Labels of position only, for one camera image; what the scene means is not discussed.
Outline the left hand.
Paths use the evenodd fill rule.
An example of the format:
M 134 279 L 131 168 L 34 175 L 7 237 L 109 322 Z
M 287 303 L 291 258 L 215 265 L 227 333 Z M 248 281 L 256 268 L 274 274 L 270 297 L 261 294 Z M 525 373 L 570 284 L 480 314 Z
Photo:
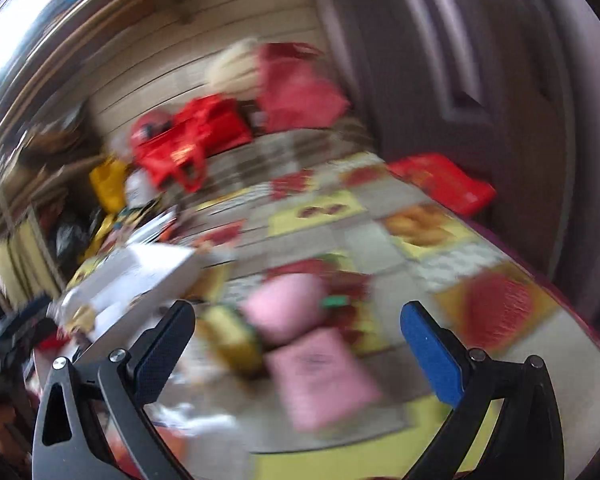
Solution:
M 10 404 L 0 403 L 0 453 L 10 462 L 18 464 L 27 460 L 28 453 L 17 442 L 7 427 L 15 419 L 15 409 Z

